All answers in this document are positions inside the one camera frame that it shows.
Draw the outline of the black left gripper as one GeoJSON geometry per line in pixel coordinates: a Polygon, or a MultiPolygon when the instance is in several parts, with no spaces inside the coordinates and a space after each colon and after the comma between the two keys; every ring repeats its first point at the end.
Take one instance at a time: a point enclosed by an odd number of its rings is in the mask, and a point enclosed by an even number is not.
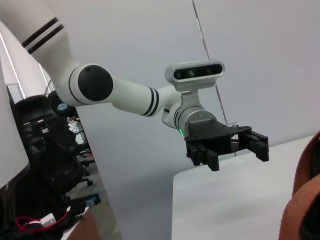
{"type": "Polygon", "coordinates": [[[267,136],[252,131],[250,126],[229,126],[218,120],[190,122],[185,132],[186,156],[194,166],[207,165],[219,171],[218,155],[227,155],[247,149],[262,162],[269,161],[267,136]]]}

